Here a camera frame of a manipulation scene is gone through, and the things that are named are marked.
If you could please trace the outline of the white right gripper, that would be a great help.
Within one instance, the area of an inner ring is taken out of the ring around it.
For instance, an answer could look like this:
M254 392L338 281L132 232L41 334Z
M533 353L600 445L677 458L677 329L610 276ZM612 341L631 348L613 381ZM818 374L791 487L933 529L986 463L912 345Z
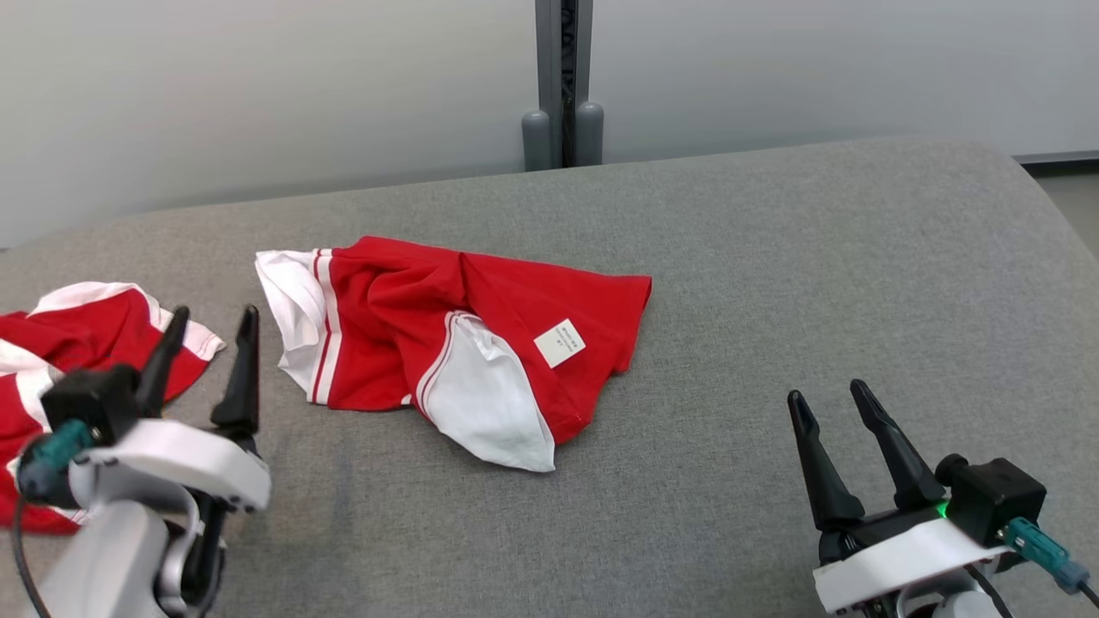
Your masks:
M946 495L902 428L862 379L850 391L863 424L875 435L890 470L896 509L935 507ZM861 523L865 509L847 489L820 441L820 426L801 391L786 395L793 442L815 529ZM993 574L1008 563L1002 545L986 548L945 516L861 550L812 573L819 602L832 615L1000 615L1004 602Z

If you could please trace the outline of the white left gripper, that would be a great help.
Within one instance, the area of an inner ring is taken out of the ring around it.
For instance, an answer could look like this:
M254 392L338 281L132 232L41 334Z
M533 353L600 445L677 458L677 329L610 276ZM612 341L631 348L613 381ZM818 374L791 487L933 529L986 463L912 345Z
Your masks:
M162 418L189 319L188 306L176 306L142 369L141 418ZM95 446L71 463L68 485L89 520L70 558L109 602L184 602L187 558L209 539L200 496L225 512L270 504L270 470L235 443L259 432L259 324L258 309L245 306L227 388L209 415L219 435L175 420L141 420L116 445Z

